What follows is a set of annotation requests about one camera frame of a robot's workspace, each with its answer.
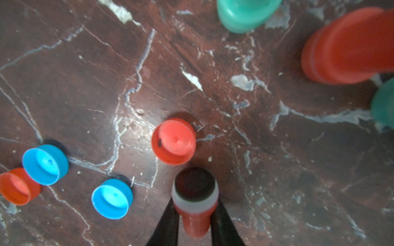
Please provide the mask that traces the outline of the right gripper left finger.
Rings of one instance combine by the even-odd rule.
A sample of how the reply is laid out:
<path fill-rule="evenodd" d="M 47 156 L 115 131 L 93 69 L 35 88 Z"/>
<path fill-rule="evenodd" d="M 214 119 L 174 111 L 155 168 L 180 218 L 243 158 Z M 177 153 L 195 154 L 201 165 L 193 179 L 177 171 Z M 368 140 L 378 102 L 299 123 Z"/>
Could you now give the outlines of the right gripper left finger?
<path fill-rule="evenodd" d="M 178 246 L 180 215 L 172 198 L 146 246 Z"/>

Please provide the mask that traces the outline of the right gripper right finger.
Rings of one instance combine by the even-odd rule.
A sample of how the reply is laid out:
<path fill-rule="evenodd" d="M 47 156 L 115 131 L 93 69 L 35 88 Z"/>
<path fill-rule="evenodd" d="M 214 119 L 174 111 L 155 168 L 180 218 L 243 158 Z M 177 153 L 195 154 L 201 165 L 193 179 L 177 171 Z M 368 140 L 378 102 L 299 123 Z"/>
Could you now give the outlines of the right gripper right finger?
<path fill-rule="evenodd" d="M 221 199 L 210 217 L 212 246 L 245 246 Z"/>

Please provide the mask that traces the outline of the green stamp top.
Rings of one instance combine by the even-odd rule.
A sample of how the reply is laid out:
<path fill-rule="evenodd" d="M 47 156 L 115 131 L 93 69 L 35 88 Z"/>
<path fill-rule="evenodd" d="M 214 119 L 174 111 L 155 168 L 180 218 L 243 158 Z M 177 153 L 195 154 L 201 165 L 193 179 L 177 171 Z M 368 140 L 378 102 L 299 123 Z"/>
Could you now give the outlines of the green stamp top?
<path fill-rule="evenodd" d="M 371 114 L 376 122 L 394 128 L 394 78 L 376 91 L 371 102 Z"/>

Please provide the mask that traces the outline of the green stamp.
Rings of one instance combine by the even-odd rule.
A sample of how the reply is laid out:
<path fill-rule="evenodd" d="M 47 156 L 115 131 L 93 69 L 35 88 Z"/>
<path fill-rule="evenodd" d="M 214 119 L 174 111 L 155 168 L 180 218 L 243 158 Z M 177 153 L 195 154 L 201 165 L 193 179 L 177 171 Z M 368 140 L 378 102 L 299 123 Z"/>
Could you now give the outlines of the green stamp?
<path fill-rule="evenodd" d="M 394 78 L 376 91 L 371 102 L 371 114 L 376 122 L 394 128 Z"/>
<path fill-rule="evenodd" d="M 217 0 L 218 16 L 232 33 L 247 33 L 265 23 L 281 6 L 282 0 Z"/>

